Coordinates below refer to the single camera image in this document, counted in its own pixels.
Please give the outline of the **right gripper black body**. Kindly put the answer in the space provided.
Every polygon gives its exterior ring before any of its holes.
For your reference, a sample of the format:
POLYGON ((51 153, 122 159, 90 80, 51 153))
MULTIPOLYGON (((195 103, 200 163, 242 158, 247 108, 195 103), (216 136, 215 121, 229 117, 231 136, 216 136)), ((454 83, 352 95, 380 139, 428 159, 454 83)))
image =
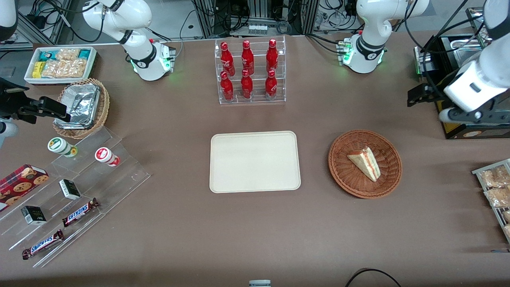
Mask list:
POLYGON ((18 111, 30 104, 30 99, 25 92, 28 87, 12 83, 0 78, 0 116, 3 119, 16 117, 18 111))

